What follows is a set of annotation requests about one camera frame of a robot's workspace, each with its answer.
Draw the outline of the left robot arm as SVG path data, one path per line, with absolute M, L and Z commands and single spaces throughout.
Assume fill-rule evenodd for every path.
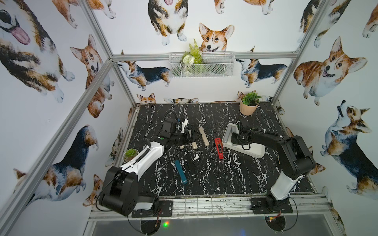
M 140 192 L 138 183 L 165 151 L 175 145 L 182 146 L 190 142 L 185 133 L 188 123 L 187 119 L 165 118 L 159 132 L 147 141 L 141 153 L 121 167 L 111 167 L 107 171 L 95 205 L 123 216 L 128 216 L 132 212 L 140 212 L 147 217 L 158 214 L 158 196 Z

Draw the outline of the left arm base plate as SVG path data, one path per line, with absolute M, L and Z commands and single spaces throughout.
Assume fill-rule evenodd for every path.
M 132 212 L 133 218 L 171 217 L 173 201 L 163 200 L 153 203 L 150 209 L 141 209 L 142 204 L 138 203 Z

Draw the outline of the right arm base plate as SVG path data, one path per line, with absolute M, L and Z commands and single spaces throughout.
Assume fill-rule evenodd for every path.
M 274 197 L 251 198 L 251 210 L 254 214 L 293 213 L 289 198 L 276 200 Z

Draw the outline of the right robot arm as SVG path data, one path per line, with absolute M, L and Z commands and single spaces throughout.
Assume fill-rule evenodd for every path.
M 265 129 L 251 128 L 247 122 L 237 122 L 237 132 L 231 135 L 231 143 L 242 147 L 261 144 L 278 153 L 280 175 L 267 193 L 266 200 L 278 204 L 289 198 L 289 193 L 301 179 L 315 167 L 316 162 L 300 136 L 283 136 Z

